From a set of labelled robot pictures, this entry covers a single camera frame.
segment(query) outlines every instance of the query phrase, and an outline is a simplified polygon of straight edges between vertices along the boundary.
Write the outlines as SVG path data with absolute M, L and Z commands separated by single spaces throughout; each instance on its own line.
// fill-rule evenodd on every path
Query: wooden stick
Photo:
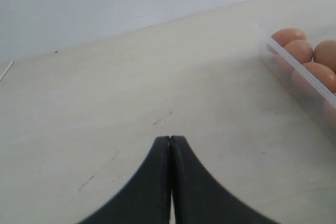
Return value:
M 5 77 L 5 75 L 7 74 L 7 72 L 9 71 L 9 69 L 12 67 L 12 65 L 14 64 L 14 61 L 11 61 L 7 68 L 5 68 L 5 70 L 2 72 L 2 74 L 0 75 L 0 81 Z

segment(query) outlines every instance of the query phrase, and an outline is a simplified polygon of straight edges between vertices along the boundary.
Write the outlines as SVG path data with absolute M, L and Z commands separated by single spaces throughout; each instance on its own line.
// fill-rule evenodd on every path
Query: egg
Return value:
M 336 109 L 327 100 L 323 103 L 323 114 L 329 123 L 336 127 Z
M 330 68 L 316 62 L 307 62 L 302 65 L 327 89 L 333 93 L 336 92 L 336 74 Z M 308 95 L 317 94 L 315 88 L 297 70 L 293 71 L 291 79 L 299 91 Z
M 271 37 L 282 47 L 284 47 L 293 40 L 307 40 L 307 35 L 302 30 L 296 28 L 285 28 L 279 30 L 275 32 Z M 277 53 L 269 44 L 267 45 L 267 49 L 274 54 Z
M 336 40 L 319 43 L 313 53 L 314 62 L 321 63 L 336 72 Z
M 284 46 L 284 50 L 286 50 L 301 64 L 311 62 L 313 49 L 310 43 L 306 40 L 293 40 Z M 283 58 L 283 56 L 279 54 L 276 55 L 276 61 L 282 71 L 286 73 L 289 73 L 293 69 L 293 67 Z

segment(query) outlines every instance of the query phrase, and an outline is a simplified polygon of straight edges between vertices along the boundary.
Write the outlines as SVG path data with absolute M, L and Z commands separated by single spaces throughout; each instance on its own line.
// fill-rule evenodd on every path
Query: black plastic claw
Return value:
M 80 224 L 168 224 L 170 139 L 157 137 L 146 159 L 109 202 Z
M 223 188 L 183 136 L 171 137 L 176 224 L 275 224 Z

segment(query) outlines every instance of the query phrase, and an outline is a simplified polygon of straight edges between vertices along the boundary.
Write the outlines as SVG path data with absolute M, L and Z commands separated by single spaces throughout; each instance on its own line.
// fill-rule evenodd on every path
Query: tabletop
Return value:
M 252 0 L 15 62 L 0 83 L 0 222 L 76 223 L 160 135 L 281 223 L 336 219 L 336 148 L 257 55 Z

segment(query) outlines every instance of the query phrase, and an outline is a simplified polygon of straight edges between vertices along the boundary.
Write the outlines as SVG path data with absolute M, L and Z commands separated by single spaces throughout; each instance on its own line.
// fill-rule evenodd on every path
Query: light wooden surface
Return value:
M 0 223 L 78 222 L 171 134 L 263 214 L 333 223 L 335 145 L 259 61 L 251 26 L 313 1 L 254 0 L 16 62 L 0 83 Z

